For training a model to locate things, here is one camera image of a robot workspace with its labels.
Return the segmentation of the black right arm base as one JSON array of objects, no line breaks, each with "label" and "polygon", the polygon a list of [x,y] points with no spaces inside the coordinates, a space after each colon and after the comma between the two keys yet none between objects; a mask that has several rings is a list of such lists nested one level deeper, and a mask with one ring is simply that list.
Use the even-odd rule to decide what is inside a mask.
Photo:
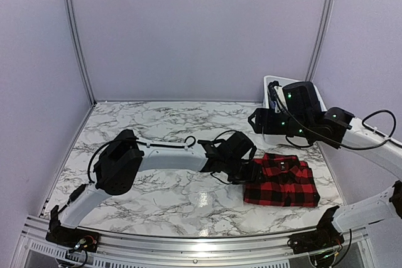
[{"label": "black right arm base", "polygon": [[290,235],[287,245],[293,250],[293,253],[313,252],[343,244],[342,232],[337,231],[332,225],[334,214],[339,208],[340,206],[333,206],[327,209],[318,221],[315,230]]}]

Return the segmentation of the red black plaid shirt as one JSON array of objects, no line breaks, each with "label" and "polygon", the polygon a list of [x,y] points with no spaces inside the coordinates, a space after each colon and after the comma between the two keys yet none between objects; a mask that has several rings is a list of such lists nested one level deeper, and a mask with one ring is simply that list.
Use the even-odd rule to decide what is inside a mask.
[{"label": "red black plaid shirt", "polygon": [[253,160],[263,172],[265,181],[244,187],[245,203],[263,206],[316,207],[320,195],[312,169],[296,155],[266,153]]}]

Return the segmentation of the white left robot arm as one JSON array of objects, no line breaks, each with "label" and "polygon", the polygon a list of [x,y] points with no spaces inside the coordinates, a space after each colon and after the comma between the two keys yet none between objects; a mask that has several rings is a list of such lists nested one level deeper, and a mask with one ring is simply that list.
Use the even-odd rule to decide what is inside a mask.
[{"label": "white left robot arm", "polygon": [[66,246],[79,241],[79,223],[104,200],[127,193],[138,172],[149,169],[189,169],[201,173],[225,173],[233,185],[260,183],[262,169],[254,160],[256,146],[244,133],[232,132],[228,139],[196,139],[158,142],[140,139],[123,130],[103,144],[91,157],[88,182],[69,196],[66,205],[52,208],[50,231]]}]

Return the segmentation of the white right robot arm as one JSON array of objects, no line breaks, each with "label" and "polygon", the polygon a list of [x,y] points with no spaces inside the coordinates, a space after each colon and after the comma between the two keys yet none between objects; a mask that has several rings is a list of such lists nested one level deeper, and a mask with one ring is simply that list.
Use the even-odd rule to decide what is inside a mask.
[{"label": "white right robot arm", "polygon": [[257,134],[299,137],[308,145],[318,142],[343,149],[375,164],[395,178],[394,184],[369,198],[341,206],[311,235],[311,242],[324,248],[337,233],[373,223],[401,218],[401,143],[340,107],[325,108],[312,82],[281,83],[277,78],[264,84],[264,107],[249,116]]}]

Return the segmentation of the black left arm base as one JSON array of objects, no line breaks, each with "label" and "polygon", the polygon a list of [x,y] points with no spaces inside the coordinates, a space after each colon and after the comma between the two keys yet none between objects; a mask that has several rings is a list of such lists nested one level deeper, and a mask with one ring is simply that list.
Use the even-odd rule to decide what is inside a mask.
[{"label": "black left arm base", "polygon": [[74,251],[85,250],[87,252],[96,252],[100,239],[99,233],[62,226],[58,216],[66,207],[65,205],[60,210],[59,206],[55,205],[52,208],[45,240],[63,247],[68,247],[70,250]]}]

